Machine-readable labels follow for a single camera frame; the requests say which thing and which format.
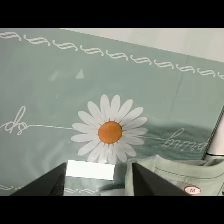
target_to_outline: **flower center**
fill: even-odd
[[[113,144],[122,136],[122,127],[114,121],[103,124],[98,130],[100,140],[106,144]]]

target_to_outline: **white label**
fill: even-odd
[[[68,160],[66,176],[113,180],[114,166],[111,164]]]
[[[185,187],[184,190],[191,195],[196,195],[201,193],[201,189],[195,186],[188,186]]]

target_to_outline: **white petal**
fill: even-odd
[[[78,115],[86,124],[94,126],[96,128],[100,127],[99,123],[85,111],[79,111]]]
[[[129,129],[133,129],[133,128],[138,128],[138,127],[142,126],[146,121],[147,121],[147,117],[139,117],[139,118],[127,123],[126,125],[124,125],[122,127],[122,129],[125,131],[125,130],[129,130]]]
[[[133,121],[135,118],[137,118],[141,113],[143,112],[143,107],[137,107],[134,110],[132,110],[129,114],[127,114],[122,121],[120,122],[120,125],[125,125],[130,121]]]
[[[124,142],[131,144],[131,145],[143,145],[144,144],[144,140],[141,138],[137,138],[137,137],[126,137],[126,136],[122,136],[121,140],[123,140]]]
[[[114,145],[110,144],[107,151],[107,158],[110,164],[115,165],[117,160],[116,150],[114,150]]]
[[[103,149],[101,149],[98,163],[106,163],[107,162],[108,144],[105,144],[102,148]]]
[[[123,117],[129,112],[129,110],[131,109],[133,100],[127,100],[121,107],[121,109],[119,110],[119,112],[116,115],[115,121],[116,122],[120,122]]]
[[[124,136],[138,136],[144,135],[148,130],[146,128],[135,128],[123,131],[122,135]]]
[[[102,113],[100,112],[99,108],[97,107],[97,105],[91,101],[88,102],[88,109],[89,112],[91,113],[91,115],[93,116],[93,118],[99,123],[99,124],[103,124],[104,123],[104,117],[102,115]]]
[[[89,142],[99,139],[98,135],[93,134],[80,134],[72,136],[71,140],[74,142]]]
[[[99,144],[99,142],[100,139],[96,139],[84,145],[82,148],[79,149],[78,156],[85,155],[86,153],[92,151]]]
[[[121,162],[126,162],[127,161],[127,156],[124,152],[124,149],[122,148],[121,144],[118,142],[117,144],[117,157]]]
[[[98,129],[96,127],[87,125],[87,124],[82,124],[82,123],[75,123],[72,125],[72,127],[82,133],[86,134],[96,134],[98,133]]]
[[[101,100],[100,100],[100,108],[101,108],[101,113],[104,116],[104,121],[107,122],[109,121],[110,118],[110,102],[107,97],[107,95],[102,95]]]
[[[120,96],[116,95],[111,101],[110,121],[114,121],[120,109]]]
[[[87,159],[88,162],[93,162],[95,161],[98,156],[100,155],[102,149],[103,149],[104,143],[100,143],[90,154],[89,157]]]
[[[135,150],[132,148],[132,146],[128,145],[126,142],[119,140],[119,143],[121,144],[121,147],[124,149],[124,152],[127,153],[131,157],[136,156]]]

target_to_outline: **blank white sticker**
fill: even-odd
[[[66,176],[113,180],[114,166],[111,164],[68,160]]]

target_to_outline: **white daisy flower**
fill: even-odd
[[[83,134],[71,138],[74,142],[89,142],[78,151],[82,156],[91,152],[88,162],[98,159],[99,163],[109,162],[116,164],[117,157],[121,162],[127,161],[127,155],[136,156],[131,145],[143,145],[141,135],[147,132],[146,128],[140,128],[146,121],[146,117],[138,116],[143,112],[142,107],[135,108],[131,112],[133,100],[127,100],[120,107],[120,96],[116,95],[111,101],[106,95],[102,95],[100,109],[89,101],[90,114],[79,111],[78,115],[85,123],[75,123],[72,127]]]

